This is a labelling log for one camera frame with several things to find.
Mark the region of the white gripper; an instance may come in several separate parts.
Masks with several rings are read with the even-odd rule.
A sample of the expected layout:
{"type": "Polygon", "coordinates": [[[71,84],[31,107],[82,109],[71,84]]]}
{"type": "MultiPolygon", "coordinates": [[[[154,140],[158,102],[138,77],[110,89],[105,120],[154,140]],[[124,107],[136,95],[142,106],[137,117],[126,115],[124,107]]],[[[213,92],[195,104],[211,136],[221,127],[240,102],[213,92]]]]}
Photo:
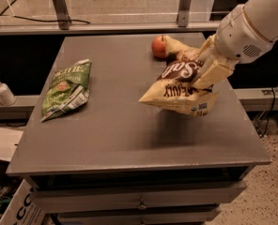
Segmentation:
{"type": "Polygon", "coordinates": [[[205,89],[226,79],[233,74],[239,61],[242,64],[252,63],[269,52],[273,45],[252,25],[244,5],[237,5],[221,20],[215,36],[209,36],[201,46],[197,59],[207,60],[193,79],[193,87],[205,89]],[[226,58],[207,59],[214,44],[217,52],[226,58]]]}

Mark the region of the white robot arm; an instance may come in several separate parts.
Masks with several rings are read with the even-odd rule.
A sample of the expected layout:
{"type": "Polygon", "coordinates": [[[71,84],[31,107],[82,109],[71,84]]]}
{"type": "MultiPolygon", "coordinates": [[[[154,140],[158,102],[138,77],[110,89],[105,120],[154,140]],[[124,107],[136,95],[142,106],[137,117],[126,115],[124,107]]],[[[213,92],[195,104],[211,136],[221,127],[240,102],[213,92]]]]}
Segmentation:
{"type": "Polygon", "coordinates": [[[248,0],[220,22],[202,45],[202,67],[193,87],[207,88],[233,74],[236,64],[249,64],[269,52],[278,40],[278,0],[248,0]]]}

